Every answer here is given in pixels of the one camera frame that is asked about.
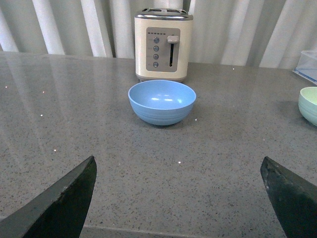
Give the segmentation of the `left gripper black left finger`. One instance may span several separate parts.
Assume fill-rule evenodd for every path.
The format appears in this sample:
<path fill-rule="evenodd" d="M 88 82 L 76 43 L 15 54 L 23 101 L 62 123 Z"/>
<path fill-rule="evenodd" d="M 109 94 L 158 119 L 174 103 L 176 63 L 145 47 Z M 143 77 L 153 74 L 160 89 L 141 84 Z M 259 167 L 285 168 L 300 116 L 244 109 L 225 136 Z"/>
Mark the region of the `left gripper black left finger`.
<path fill-rule="evenodd" d="M 78 238 L 97 176 L 94 156 L 0 223 L 2 238 Z"/>

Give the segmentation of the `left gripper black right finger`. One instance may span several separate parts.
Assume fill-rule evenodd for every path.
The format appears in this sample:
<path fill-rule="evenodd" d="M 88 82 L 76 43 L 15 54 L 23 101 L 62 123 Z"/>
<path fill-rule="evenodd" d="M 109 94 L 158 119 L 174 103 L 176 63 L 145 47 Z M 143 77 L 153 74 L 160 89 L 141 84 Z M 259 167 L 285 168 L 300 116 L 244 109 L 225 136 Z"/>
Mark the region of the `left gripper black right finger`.
<path fill-rule="evenodd" d="M 317 236 L 317 187 L 265 157 L 261 176 L 275 214 L 288 238 Z"/>

